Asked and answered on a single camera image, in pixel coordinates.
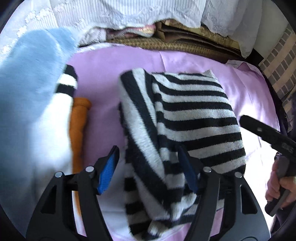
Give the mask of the white folded garment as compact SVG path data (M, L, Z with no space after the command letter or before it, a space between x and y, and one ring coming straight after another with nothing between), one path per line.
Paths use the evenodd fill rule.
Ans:
M36 163L37 197L45 190L57 171L72 174L72 149L69 134L73 99L68 94L56 93L34 124L31 132L33 157ZM118 98L87 97L92 103L88 111L83 140L83 168L93 165L116 145L123 148L123 130L119 123Z

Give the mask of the orange folded garment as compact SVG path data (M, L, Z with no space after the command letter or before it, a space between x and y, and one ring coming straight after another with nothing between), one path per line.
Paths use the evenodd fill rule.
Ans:
M88 111L91 109L92 103L87 98L75 97L70 116L70 141L72 149L72 169L74 173L83 170L83 140L84 129L86 127Z

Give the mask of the blue fleece folded garment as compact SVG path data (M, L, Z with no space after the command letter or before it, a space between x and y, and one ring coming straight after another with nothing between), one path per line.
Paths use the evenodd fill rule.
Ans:
M1 206L22 234L40 198L31 132L54 94L74 96L77 75L67 62L76 50L68 28L35 30L1 63Z

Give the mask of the purple printed bed sheet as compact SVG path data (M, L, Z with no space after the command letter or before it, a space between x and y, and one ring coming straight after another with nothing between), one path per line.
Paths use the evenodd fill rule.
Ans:
M149 51L116 46L75 54L68 62L78 75L75 97L92 103L84 129L83 165L93 165L106 156L112 146L124 149L125 141L118 113L118 80L121 73L134 68L147 72L203 73L212 70L224 88L238 120L251 116L280 130L273 99L257 67L246 62L222 64L202 56L176 51ZM276 151L258 136L242 129L247 155L245 179L262 209L267 225L273 218L264 212L265 192ZM123 167L120 160L109 188L98 202L113 240L135 240L130 234L124 207Z

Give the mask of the black white striped sweater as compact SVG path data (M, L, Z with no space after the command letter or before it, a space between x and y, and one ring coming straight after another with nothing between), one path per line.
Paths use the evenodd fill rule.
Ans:
M177 147L218 173L244 171L236 116L210 70L149 73L136 68L121 73L117 85L130 234L135 240L181 240L199 197L189 189Z

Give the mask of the woven straw mat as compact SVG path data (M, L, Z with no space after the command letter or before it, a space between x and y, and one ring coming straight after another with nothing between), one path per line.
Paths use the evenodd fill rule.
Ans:
M229 37L211 32L205 25L189 28L176 20L155 24L152 37L113 37L108 43L123 44L146 50L181 51L226 63L243 60L239 44Z

